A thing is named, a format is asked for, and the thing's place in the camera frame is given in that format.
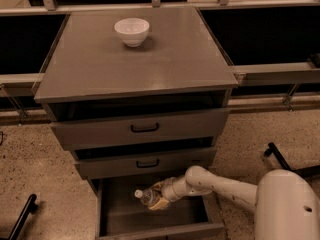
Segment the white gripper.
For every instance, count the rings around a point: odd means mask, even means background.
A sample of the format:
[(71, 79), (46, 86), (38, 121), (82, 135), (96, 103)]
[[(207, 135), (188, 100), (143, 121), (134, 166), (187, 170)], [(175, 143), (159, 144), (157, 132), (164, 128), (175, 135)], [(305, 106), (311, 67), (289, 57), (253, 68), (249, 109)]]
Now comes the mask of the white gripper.
[(150, 189), (161, 190), (163, 197), (156, 197), (148, 202), (151, 211), (164, 210), (169, 207), (170, 202), (176, 202), (187, 193), (187, 185), (184, 176), (170, 177), (164, 181), (153, 184)]

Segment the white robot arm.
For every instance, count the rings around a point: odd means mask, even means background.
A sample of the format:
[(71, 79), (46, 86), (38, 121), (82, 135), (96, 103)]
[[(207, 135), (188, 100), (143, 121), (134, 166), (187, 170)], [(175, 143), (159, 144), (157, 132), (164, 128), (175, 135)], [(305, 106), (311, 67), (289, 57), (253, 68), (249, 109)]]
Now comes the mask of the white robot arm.
[(154, 184), (148, 208), (161, 210), (186, 196), (215, 192), (254, 214), (254, 240), (320, 240), (320, 200), (299, 175), (283, 169), (253, 185), (217, 176), (200, 166)]

